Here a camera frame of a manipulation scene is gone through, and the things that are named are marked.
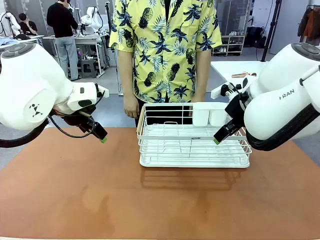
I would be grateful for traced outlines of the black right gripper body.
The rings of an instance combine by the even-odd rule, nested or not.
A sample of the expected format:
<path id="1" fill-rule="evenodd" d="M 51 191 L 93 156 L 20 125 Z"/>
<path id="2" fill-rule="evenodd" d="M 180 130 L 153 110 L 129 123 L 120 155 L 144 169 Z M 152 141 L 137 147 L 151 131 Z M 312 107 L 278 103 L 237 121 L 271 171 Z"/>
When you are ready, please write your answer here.
<path id="1" fill-rule="evenodd" d="M 233 97 L 225 108 L 226 113 L 231 117 L 231 122 L 235 126 L 244 127 L 245 103 L 248 100 L 247 93 L 240 93 Z"/>

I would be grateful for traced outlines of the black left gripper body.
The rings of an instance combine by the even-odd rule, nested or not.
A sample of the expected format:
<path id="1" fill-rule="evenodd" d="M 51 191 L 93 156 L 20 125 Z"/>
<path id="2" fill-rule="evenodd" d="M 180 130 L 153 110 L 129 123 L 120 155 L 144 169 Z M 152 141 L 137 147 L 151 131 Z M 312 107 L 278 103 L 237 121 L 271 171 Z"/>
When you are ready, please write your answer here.
<path id="1" fill-rule="evenodd" d="M 97 123 L 92 117 L 92 113 L 95 109 L 95 106 L 87 106 L 70 115 L 53 109 L 51 111 L 51 116 L 58 116 L 68 125 L 78 127 L 83 133 L 90 133 L 97 127 Z"/>

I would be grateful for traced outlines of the person's right hand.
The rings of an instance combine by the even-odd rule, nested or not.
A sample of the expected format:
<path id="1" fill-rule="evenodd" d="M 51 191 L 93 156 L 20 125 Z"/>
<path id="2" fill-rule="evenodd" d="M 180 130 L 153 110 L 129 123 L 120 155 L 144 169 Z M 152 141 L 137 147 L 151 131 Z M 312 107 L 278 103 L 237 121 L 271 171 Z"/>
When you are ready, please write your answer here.
<path id="1" fill-rule="evenodd" d="M 138 119 L 140 115 L 139 102 L 134 95 L 123 96 L 123 107 L 125 114 L 133 119 Z"/>

